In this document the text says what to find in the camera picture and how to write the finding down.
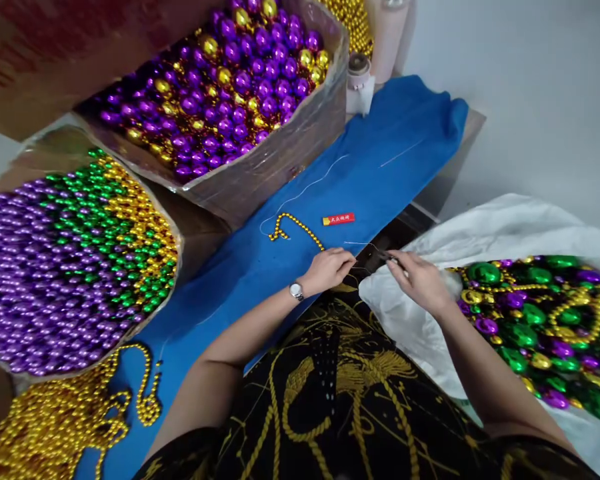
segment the white plastic bag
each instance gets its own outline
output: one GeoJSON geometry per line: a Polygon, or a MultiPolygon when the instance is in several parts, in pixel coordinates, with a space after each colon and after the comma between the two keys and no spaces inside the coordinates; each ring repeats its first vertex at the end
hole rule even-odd
{"type": "MultiPolygon", "coordinates": [[[[440,269],[528,255],[575,255],[600,270],[600,229],[542,200],[508,194],[452,218],[404,248],[440,269]]],[[[445,272],[457,297],[461,284],[445,272]]],[[[466,399],[440,327],[398,288],[382,266],[360,283],[364,300],[398,347],[449,396],[466,399]]],[[[600,421],[575,409],[547,410],[600,475],[600,421]]]]}

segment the left hand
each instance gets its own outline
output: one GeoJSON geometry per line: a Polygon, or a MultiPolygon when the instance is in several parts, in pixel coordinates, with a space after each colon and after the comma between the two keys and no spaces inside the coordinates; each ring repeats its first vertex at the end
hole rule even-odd
{"type": "Polygon", "coordinates": [[[340,285],[355,262],[355,257],[344,248],[325,250],[313,258],[309,270],[297,282],[304,296],[312,297],[340,285]]]}

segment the black dress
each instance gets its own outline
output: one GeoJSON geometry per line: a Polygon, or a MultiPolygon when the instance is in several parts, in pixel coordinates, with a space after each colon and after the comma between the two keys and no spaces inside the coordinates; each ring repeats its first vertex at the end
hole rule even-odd
{"type": "Polygon", "coordinates": [[[395,347],[357,285],[323,294],[252,368],[224,427],[173,440],[134,479],[598,478],[552,443],[490,440],[395,347]]]}

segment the person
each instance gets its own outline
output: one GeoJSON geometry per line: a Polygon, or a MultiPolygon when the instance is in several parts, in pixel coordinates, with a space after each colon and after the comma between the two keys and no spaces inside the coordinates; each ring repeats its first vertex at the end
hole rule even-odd
{"type": "Polygon", "coordinates": [[[354,256],[329,249],[194,362],[135,479],[598,478],[437,268],[388,253],[400,288],[442,328],[482,428],[384,334],[348,275],[354,256]],[[243,376],[298,300],[318,293],[243,376]]]}

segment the table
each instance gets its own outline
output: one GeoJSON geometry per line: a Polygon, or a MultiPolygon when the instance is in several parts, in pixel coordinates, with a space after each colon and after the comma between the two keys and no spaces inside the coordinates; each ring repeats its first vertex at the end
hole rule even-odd
{"type": "MultiPolygon", "coordinates": [[[[299,218],[325,248],[350,247],[357,255],[452,158],[461,144],[468,111],[466,102],[451,100],[448,93],[431,92],[417,76],[390,80],[374,97],[366,118],[358,116],[348,122],[344,134],[328,150],[274,194],[194,280],[174,293],[137,336],[164,362],[158,388],[163,415],[152,427],[144,428],[131,407],[131,430],[110,450],[104,480],[133,476],[200,353],[242,314],[302,275],[319,252],[306,233],[285,220],[281,226],[290,240],[272,243],[267,235],[273,232],[276,214],[286,211],[299,218]],[[284,201],[305,189],[279,210],[284,201]],[[322,217],[349,212],[355,213],[356,222],[322,225],[322,217]]],[[[292,312],[276,338],[313,300],[292,312]]],[[[136,392],[142,372],[141,355],[124,353],[114,388],[130,386],[136,392]]],[[[76,478],[92,479],[96,459],[94,452],[86,452],[76,478]]]]}

